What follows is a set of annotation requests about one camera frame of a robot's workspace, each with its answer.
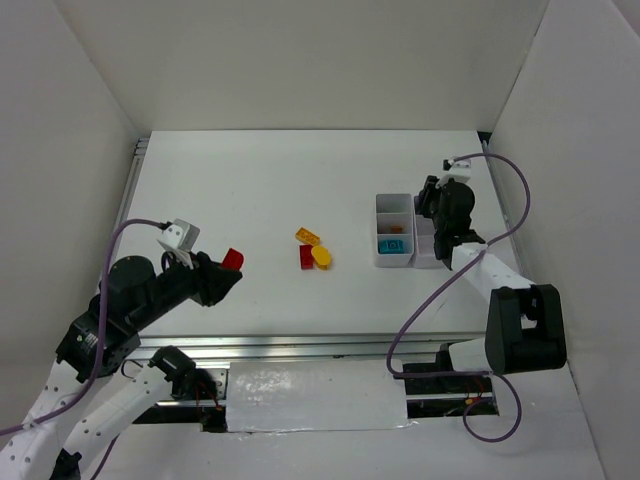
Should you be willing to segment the orange lego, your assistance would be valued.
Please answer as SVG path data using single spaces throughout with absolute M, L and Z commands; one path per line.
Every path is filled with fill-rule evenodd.
M 318 235 L 309 231 L 308 229 L 301 227 L 296 233 L 295 238 L 302 244 L 317 246 L 321 243 L 321 239 Z

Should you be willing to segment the white divided container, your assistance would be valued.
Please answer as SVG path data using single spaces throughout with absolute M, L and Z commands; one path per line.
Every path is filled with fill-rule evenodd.
M 419 212 L 419 197 L 414 200 L 414 257 L 416 269 L 438 269 L 445 267 L 451 260 L 451 249 L 440 245 L 436 247 L 436 229 L 431 218 Z
M 407 268 L 414 257 L 412 197 L 405 193 L 380 193 L 375 196 L 375 233 L 373 236 L 374 265 L 378 268 Z M 390 233 L 391 226 L 402 226 L 404 233 Z M 402 239 L 405 245 L 403 255 L 380 255 L 378 241 L 382 239 Z

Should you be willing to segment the red rectangular lego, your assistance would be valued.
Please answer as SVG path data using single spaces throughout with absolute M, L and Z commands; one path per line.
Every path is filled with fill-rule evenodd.
M 300 268 L 302 270 L 312 270 L 314 268 L 314 258 L 312 255 L 312 246 L 301 244 L 299 246 Z

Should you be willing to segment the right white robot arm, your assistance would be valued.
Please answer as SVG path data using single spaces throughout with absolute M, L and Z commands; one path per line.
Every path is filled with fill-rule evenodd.
M 560 293 L 535 284 L 488 252 L 471 228 L 473 190 L 429 176 L 415 213 L 433 225 L 435 258 L 473 286 L 488 304 L 483 337 L 445 348 L 455 372 L 499 375 L 555 370 L 567 361 Z

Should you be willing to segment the red curved lego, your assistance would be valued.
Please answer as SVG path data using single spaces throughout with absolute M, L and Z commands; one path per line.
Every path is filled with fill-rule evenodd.
M 240 271 L 243 264 L 244 255 L 234 248 L 229 248 L 221 262 L 221 267 L 227 270 Z

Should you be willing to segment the yellow oval lego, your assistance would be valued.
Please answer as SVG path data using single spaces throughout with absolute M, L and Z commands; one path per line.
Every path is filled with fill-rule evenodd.
M 328 270 L 332 264 L 332 256 L 329 250 L 322 245 L 311 248 L 311 255 L 316 266 L 321 270 Z

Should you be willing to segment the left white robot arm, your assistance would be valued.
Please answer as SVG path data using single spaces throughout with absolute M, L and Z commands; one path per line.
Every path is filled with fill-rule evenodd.
M 78 479 L 95 456 L 168 396 L 213 394 L 210 378 L 175 346 L 157 350 L 120 392 L 93 413 L 88 404 L 140 346 L 141 330 L 187 300 L 211 307 L 242 278 L 203 252 L 162 273 L 143 256 L 118 260 L 85 313 L 56 349 L 49 377 L 24 425 L 1 451 L 4 479 Z

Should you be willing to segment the teal stepped lego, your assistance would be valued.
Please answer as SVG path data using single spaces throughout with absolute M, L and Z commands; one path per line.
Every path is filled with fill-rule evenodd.
M 402 239 L 382 239 L 378 241 L 378 253 L 380 255 L 403 255 L 405 245 Z

